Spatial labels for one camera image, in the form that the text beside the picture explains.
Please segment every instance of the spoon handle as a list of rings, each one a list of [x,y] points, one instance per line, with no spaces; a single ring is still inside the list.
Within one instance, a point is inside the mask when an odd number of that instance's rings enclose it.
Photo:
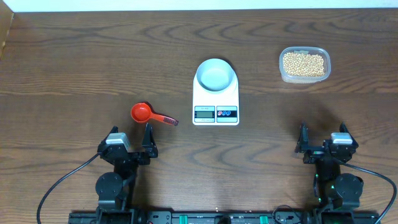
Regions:
[[[164,116],[164,115],[153,113],[151,118],[155,119],[157,121],[166,123],[166,124],[171,124],[171,125],[174,125],[174,126],[178,125],[178,121],[176,119],[173,119],[173,118],[168,117],[168,116]]]

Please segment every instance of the red spoon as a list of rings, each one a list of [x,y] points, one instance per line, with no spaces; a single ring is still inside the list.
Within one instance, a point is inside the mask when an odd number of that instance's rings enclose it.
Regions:
[[[166,124],[178,125],[176,119],[154,113],[147,103],[137,103],[134,105],[131,108],[131,117],[138,123],[146,123],[152,118]]]

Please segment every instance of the cardboard box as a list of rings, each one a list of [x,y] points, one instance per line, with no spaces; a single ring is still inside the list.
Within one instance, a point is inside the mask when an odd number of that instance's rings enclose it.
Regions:
[[[0,0],[0,59],[2,58],[4,48],[6,46],[6,39],[10,31],[11,22],[14,18],[14,13],[10,8]]]

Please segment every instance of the white kitchen scale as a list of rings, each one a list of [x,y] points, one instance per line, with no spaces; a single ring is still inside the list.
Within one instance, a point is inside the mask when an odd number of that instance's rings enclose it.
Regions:
[[[194,125],[238,125],[238,78],[221,59],[204,61],[193,78]]]

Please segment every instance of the clear plastic container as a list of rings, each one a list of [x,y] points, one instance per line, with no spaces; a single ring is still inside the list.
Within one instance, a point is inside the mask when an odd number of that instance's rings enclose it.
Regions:
[[[320,55],[323,58],[323,72],[324,75],[321,77],[303,77],[297,75],[289,75],[284,69],[283,57],[286,53],[297,52],[297,53],[307,53],[310,55]],[[279,70],[282,74],[282,79],[288,83],[316,83],[327,79],[331,72],[330,56],[326,50],[319,47],[288,47],[280,53],[279,56]]]

